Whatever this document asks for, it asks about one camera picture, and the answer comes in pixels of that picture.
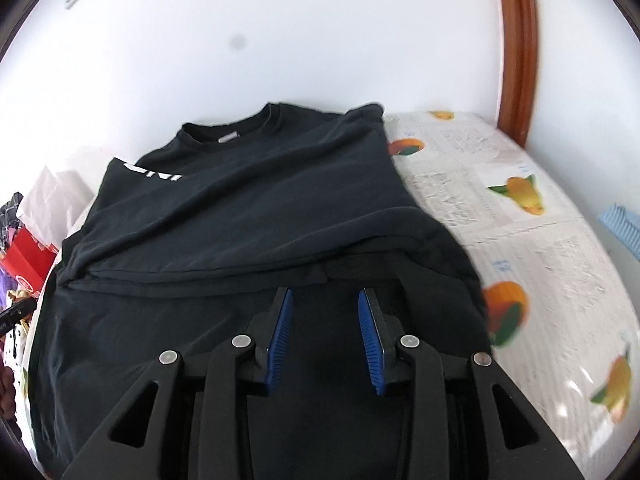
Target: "plaid cloth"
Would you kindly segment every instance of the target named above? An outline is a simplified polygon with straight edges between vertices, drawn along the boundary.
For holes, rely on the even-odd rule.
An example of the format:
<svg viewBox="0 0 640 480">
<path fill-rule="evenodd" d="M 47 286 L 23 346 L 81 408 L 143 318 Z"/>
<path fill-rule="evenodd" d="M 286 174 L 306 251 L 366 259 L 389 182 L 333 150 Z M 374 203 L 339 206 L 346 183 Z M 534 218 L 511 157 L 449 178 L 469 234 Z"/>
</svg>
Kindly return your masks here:
<svg viewBox="0 0 640 480">
<path fill-rule="evenodd" d="M 22 194 L 15 192 L 11 197 L 11 200 L 0 206 L 0 251 L 6 252 L 9 248 L 9 240 L 7 235 L 7 229 L 14 227 L 19 229 L 22 227 L 22 222 L 17 219 L 16 213 L 18 212 L 18 206 L 22 200 Z"/>
</svg>

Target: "black fabric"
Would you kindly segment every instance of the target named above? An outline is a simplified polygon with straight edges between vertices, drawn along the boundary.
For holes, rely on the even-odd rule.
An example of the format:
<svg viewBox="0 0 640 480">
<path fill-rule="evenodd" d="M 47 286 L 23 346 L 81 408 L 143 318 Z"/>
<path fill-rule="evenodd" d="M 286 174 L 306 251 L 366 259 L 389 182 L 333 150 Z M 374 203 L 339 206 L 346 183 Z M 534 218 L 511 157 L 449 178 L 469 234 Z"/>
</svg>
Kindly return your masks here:
<svg viewBox="0 0 640 480">
<path fill-rule="evenodd" d="M 404 188 L 381 107 L 185 124 L 135 166 L 110 164 L 47 282 L 30 364 L 45 466 L 58 478 L 160 352 L 215 348 L 278 286 L 294 291 L 294 327 L 280 389 L 250 402 L 257 480 L 393 471 L 401 407 L 370 387 L 363 286 L 439 351 L 490 350 L 478 276 Z"/>
</svg>

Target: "light blue comb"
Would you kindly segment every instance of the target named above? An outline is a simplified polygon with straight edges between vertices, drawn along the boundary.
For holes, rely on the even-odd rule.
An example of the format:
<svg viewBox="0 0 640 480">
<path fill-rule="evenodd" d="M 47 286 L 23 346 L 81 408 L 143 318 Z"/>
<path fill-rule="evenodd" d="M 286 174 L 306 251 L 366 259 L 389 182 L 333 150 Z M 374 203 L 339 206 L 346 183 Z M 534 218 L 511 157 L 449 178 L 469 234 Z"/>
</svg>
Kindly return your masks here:
<svg viewBox="0 0 640 480">
<path fill-rule="evenodd" d="M 598 220 L 640 261 L 640 216 L 614 204 Z"/>
</svg>

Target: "red box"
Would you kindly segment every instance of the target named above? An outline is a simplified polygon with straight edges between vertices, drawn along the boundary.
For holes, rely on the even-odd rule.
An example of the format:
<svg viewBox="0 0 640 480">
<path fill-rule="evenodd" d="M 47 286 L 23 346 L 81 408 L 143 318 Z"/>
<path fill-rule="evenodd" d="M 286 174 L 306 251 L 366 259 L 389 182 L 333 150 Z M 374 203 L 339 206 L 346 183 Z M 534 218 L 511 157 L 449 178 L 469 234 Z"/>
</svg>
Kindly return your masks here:
<svg viewBox="0 0 640 480">
<path fill-rule="evenodd" d="M 26 227 L 22 227 L 16 233 L 1 265 L 37 298 L 55 259 L 56 253 L 44 247 Z"/>
</svg>

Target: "yellow fruit print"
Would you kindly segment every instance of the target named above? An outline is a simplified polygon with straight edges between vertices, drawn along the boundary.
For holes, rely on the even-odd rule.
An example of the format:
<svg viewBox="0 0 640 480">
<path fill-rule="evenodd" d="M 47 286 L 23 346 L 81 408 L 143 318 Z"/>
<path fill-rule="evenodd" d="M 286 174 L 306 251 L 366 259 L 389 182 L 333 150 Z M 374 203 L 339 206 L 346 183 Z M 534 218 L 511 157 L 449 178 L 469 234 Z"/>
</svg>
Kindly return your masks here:
<svg viewBox="0 0 640 480">
<path fill-rule="evenodd" d="M 632 375 L 629 366 L 629 349 L 629 345 L 627 345 L 625 354 L 613 361 L 607 384 L 591 397 L 591 402 L 606 407 L 614 424 L 619 424 L 624 420 L 631 400 Z"/>
<path fill-rule="evenodd" d="M 507 196 L 531 215 L 540 216 L 545 213 L 540 193 L 536 189 L 536 179 L 533 175 L 527 178 L 512 176 L 504 186 L 491 186 L 487 189 L 494 193 Z"/>
<path fill-rule="evenodd" d="M 441 121 L 450 121 L 456 116 L 453 112 L 431 112 L 431 115 Z"/>
<path fill-rule="evenodd" d="M 498 282 L 483 289 L 489 317 L 489 338 L 505 346 L 529 317 L 529 298 L 515 282 Z"/>
</svg>

